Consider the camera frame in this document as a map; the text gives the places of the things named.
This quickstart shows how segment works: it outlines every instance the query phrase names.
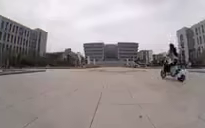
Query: building facade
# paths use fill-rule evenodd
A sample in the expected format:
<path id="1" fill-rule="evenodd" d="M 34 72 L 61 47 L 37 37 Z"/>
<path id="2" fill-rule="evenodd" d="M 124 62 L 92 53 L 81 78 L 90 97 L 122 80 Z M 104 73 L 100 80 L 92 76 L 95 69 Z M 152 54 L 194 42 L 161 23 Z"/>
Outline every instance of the building facade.
<path id="1" fill-rule="evenodd" d="M 118 42 L 118 59 L 135 60 L 137 59 L 138 43 Z"/>
<path id="2" fill-rule="evenodd" d="M 86 57 L 90 57 L 90 60 L 102 61 L 104 60 L 104 43 L 85 43 L 83 45 Z"/>
<path id="3" fill-rule="evenodd" d="M 84 52 L 90 60 L 114 61 L 135 60 L 137 58 L 138 43 L 119 42 L 118 44 L 85 43 Z"/>
<path id="4" fill-rule="evenodd" d="M 177 31 L 181 60 L 205 65 L 205 20 Z"/>
<path id="5" fill-rule="evenodd" d="M 8 65 L 11 56 L 44 56 L 46 44 L 47 32 L 0 15 L 0 65 Z"/>
<path id="6" fill-rule="evenodd" d="M 150 64 L 153 61 L 153 51 L 152 50 L 141 50 L 138 52 L 137 58 L 142 63 Z"/>

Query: person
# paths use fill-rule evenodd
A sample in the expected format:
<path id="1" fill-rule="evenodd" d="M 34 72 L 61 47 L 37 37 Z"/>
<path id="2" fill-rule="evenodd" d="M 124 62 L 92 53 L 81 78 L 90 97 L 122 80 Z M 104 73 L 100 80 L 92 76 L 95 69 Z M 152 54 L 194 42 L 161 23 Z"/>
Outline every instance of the person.
<path id="1" fill-rule="evenodd" d="M 168 51 L 167 57 L 169 57 L 171 59 L 171 63 L 164 65 L 164 71 L 170 72 L 171 67 L 175 66 L 178 62 L 177 49 L 175 48 L 174 44 L 172 44 L 172 43 L 169 45 L 169 51 Z"/>

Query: concrete pavement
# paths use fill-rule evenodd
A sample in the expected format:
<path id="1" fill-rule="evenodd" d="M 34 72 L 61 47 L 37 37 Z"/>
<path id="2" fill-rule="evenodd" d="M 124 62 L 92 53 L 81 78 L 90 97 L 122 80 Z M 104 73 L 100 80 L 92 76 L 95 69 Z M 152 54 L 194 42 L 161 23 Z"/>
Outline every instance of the concrete pavement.
<path id="1" fill-rule="evenodd" d="M 205 74 L 97 68 L 0 76 L 0 128 L 205 128 Z"/>

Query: gray building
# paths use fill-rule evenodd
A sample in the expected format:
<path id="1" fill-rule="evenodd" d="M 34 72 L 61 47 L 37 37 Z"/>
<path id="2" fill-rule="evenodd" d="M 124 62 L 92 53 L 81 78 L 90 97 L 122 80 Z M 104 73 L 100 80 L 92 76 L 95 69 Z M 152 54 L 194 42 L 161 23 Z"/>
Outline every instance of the gray building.
<path id="1" fill-rule="evenodd" d="M 91 60 L 104 60 L 104 43 L 85 43 L 83 47 L 86 57 L 89 56 Z"/>
<path id="2" fill-rule="evenodd" d="M 47 32 L 0 15 L 0 65 L 8 64 L 11 56 L 44 56 L 46 44 Z"/>
<path id="3" fill-rule="evenodd" d="M 142 63 L 150 64 L 153 61 L 153 51 L 152 50 L 140 50 L 137 54 L 137 58 Z"/>
<path id="4" fill-rule="evenodd" d="M 135 60 L 137 59 L 138 43 L 118 42 L 118 59 Z"/>
<path id="5" fill-rule="evenodd" d="M 181 60 L 205 64 L 205 20 L 177 31 Z"/>
<path id="6" fill-rule="evenodd" d="M 134 60 L 137 58 L 138 43 L 119 42 L 118 44 L 85 43 L 85 56 L 91 60 Z"/>

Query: ground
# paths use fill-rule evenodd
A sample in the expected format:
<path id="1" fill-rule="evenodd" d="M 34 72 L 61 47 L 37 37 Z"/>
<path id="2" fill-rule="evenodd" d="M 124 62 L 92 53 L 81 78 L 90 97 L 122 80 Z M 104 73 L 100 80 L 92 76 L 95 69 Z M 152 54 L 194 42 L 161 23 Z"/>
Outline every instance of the ground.
<path id="1" fill-rule="evenodd" d="M 0 128 L 205 128 L 205 74 L 63 69 L 0 76 Z"/>

